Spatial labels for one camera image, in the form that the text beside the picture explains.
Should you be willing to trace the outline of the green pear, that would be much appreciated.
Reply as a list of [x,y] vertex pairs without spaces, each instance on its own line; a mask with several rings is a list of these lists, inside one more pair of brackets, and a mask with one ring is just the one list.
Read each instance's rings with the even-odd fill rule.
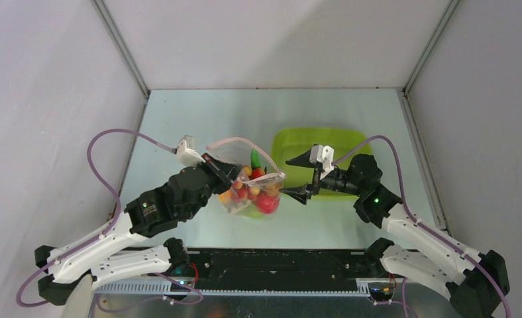
[[265,214],[260,212],[254,205],[250,205],[240,212],[241,216],[249,217],[251,219],[262,219]]

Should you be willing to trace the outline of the brown kiwi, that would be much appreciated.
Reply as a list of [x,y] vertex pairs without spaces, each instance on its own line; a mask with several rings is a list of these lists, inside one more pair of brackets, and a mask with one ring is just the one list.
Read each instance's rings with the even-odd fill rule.
[[264,188],[264,191],[269,195],[269,196],[272,196],[272,197],[277,197],[279,196],[280,194],[280,189],[282,188],[282,184],[281,183],[278,183],[278,184],[274,184],[274,185],[267,185],[265,188]]

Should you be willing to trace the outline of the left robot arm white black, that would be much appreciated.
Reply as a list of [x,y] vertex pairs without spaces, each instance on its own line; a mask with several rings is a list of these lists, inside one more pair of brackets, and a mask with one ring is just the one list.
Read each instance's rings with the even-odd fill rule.
[[204,153],[198,164],[142,193],[113,220],[86,237],[62,248],[38,247],[34,251],[36,265],[45,274],[37,282],[39,296],[46,303],[61,306],[85,276],[90,276],[91,288],[96,290],[144,274],[185,274],[190,260],[180,239],[169,238],[141,251],[123,250],[194,218],[212,195],[229,190],[241,172],[240,164],[222,162]]

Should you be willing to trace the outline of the red apple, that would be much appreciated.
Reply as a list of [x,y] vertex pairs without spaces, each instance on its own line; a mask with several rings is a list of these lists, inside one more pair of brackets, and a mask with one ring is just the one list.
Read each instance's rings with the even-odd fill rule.
[[257,195],[254,204],[259,212],[269,215],[279,207],[280,198],[262,191]]

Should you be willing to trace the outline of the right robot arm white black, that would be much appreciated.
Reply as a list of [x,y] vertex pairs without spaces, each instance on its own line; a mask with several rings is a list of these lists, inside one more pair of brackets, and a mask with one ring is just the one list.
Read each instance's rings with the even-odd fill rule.
[[386,238],[366,249],[369,274],[387,272],[417,282],[449,300],[462,317],[491,317],[510,291],[506,263],[494,250],[481,253],[445,232],[433,229],[406,202],[382,185],[382,171],[372,155],[355,155],[347,169],[335,166],[333,149],[316,144],[287,165],[313,169],[312,180],[303,186],[281,190],[302,204],[322,189],[354,195],[353,207],[365,223],[371,223],[410,242],[411,252]]

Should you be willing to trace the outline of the yellow orange mango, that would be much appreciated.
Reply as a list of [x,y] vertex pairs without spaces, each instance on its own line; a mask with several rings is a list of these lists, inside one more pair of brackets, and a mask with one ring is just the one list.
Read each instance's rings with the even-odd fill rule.
[[227,191],[223,192],[222,194],[218,195],[218,198],[222,204],[228,204],[229,202],[232,201],[232,196],[233,196],[233,191],[227,190]]

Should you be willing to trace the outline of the green cucumber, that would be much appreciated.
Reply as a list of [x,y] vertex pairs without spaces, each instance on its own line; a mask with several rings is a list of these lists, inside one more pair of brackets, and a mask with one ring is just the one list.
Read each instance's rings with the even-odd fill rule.
[[256,169],[261,169],[262,170],[264,168],[263,165],[262,165],[260,153],[256,149],[252,149],[251,150],[251,153],[250,153],[250,166],[251,166],[252,170],[256,170]]

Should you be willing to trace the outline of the green plastic bin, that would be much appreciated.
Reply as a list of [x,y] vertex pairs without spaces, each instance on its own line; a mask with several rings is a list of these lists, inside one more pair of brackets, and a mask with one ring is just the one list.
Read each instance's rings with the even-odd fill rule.
[[[333,128],[292,128],[279,132],[272,146],[272,158],[278,168],[285,172],[287,178],[283,187],[297,187],[305,184],[311,184],[313,179],[314,168],[302,168],[297,166],[288,166],[286,160],[295,158],[311,150],[315,144],[330,146],[334,149],[333,164],[346,170],[352,157],[357,154],[369,154],[369,143],[367,138],[360,132],[349,129],[333,129]],[[323,196],[326,198],[356,198],[355,208],[371,206],[377,204],[381,200],[381,193],[375,193],[367,197],[365,200],[354,195],[345,195],[337,192],[324,192],[320,195],[312,195],[311,201],[315,197]]]

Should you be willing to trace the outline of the clear zip top bag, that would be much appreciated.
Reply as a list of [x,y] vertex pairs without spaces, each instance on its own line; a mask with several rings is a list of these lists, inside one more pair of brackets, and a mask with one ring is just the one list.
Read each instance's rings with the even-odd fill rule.
[[241,137],[218,140],[206,149],[224,163],[241,166],[230,190],[218,196],[228,213],[262,218],[277,211],[287,176],[267,152]]

